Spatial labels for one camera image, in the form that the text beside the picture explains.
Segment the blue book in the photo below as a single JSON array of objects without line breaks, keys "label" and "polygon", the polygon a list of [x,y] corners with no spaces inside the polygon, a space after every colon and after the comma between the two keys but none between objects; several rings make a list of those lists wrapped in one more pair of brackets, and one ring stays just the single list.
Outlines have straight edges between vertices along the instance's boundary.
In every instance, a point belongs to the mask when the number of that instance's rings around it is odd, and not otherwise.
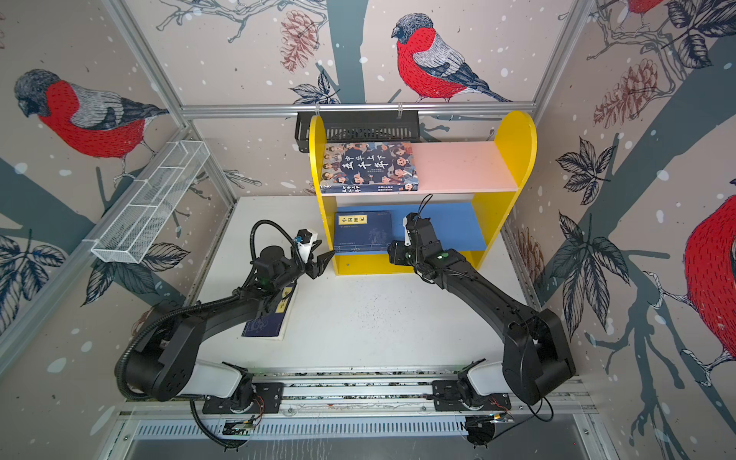
[{"label": "blue book", "polygon": [[287,287],[282,291],[280,302],[275,306],[272,312],[246,322],[243,332],[241,333],[242,337],[264,340],[283,340],[286,334],[289,316],[291,315],[291,302],[296,288],[296,282],[287,285]]},{"label": "blue book", "polygon": [[386,252],[393,241],[392,216],[389,212],[338,212],[335,215],[337,253]]}]

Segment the large illustrated box book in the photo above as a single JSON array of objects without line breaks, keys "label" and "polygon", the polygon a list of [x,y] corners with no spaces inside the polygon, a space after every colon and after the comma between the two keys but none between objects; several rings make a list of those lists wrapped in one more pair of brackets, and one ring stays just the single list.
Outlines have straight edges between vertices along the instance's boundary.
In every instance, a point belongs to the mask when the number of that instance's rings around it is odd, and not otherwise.
[{"label": "large illustrated box book", "polygon": [[331,143],[318,158],[320,191],[327,195],[420,189],[410,143]]}]

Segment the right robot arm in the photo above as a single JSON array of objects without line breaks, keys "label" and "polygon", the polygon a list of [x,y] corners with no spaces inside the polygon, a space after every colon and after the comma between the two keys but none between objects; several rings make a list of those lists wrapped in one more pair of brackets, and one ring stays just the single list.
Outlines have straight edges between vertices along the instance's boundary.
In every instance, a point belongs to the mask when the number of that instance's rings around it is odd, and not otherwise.
[{"label": "right robot arm", "polygon": [[394,266],[410,266],[424,282],[466,303],[503,342],[500,372],[510,391],[534,406],[576,374],[561,318],[538,312],[488,281],[454,249],[444,249],[429,219],[404,218],[404,239],[387,250]]}]

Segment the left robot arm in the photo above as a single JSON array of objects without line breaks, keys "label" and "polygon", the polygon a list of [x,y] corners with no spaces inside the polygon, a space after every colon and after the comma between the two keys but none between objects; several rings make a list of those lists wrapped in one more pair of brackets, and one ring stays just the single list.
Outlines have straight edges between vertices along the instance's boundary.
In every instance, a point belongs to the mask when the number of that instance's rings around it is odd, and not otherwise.
[{"label": "left robot arm", "polygon": [[308,255],[303,262],[293,249],[269,246],[251,263],[245,283],[225,298],[170,310],[147,321],[115,365],[120,393],[131,401],[167,402],[173,398],[240,399],[249,406],[250,377],[245,368],[199,358],[200,345],[230,328],[256,319],[277,306],[283,290],[301,276],[320,277],[333,251]]}]

